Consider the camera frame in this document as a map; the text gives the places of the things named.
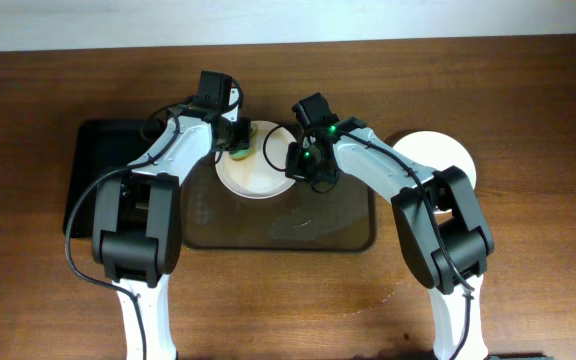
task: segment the white wall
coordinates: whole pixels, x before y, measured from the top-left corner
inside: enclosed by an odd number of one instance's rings
[[[0,51],[576,33],[576,0],[0,0]]]

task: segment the white plate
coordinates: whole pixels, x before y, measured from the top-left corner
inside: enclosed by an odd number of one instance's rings
[[[262,120],[252,123],[257,125],[254,153],[237,161],[224,153],[215,168],[219,180],[233,193],[248,199],[268,199],[288,190],[295,180],[271,168],[262,152],[266,135],[277,124]],[[268,138],[266,153],[276,167],[285,167],[288,144],[293,141],[296,141],[295,137],[284,128],[276,130]]]
[[[446,170],[456,166],[468,175],[472,188],[477,183],[477,170],[468,150],[457,140],[434,131],[418,131],[404,136],[392,147],[410,160]]]

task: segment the robotic arm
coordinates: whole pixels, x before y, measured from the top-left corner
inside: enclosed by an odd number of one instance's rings
[[[414,163],[379,140],[361,120],[339,121],[319,93],[301,100],[293,112],[304,136],[289,146],[286,176],[315,185],[332,183],[336,172],[343,171],[391,203],[406,264],[429,289],[435,355],[484,358],[488,350],[481,334],[479,294],[494,242],[466,174],[456,167],[439,172]],[[432,212],[423,209],[422,196],[433,207],[452,209],[453,218],[437,226]],[[459,283],[458,276],[466,284]]]
[[[248,148],[250,120],[239,118],[241,89],[224,74],[202,72],[192,106],[172,114],[164,133],[122,177],[97,189],[92,254],[117,291],[124,318],[127,359],[175,359],[170,335],[168,281],[181,250],[180,187],[195,163],[210,151]],[[143,329],[140,329],[138,315]]]

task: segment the wooden table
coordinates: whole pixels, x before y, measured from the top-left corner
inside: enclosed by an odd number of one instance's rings
[[[244,113],[293,121],[321,91],[382,138],[429,129],[475,159],[496,240],[483,287],[491,353],[576,358],[576,35],[0,53],[0,358],[120,359],[117,297],[76,279],[61,233],[77,128],[241,82]],[[171,278],[183,358],[358,359],[429,351],[426,290],[393,215],[360,255],[183,249]],[[76,261],[101,276],[87,241]]]

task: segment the green food item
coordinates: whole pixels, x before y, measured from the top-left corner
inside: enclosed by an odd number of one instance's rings
[[[247,158],[248,156],[255,153],[255,137],[257,136],[257,125],[251,124],[250,125],[250,146],[246,150],[239,150],[231,152],[230,158],[239,161]]]

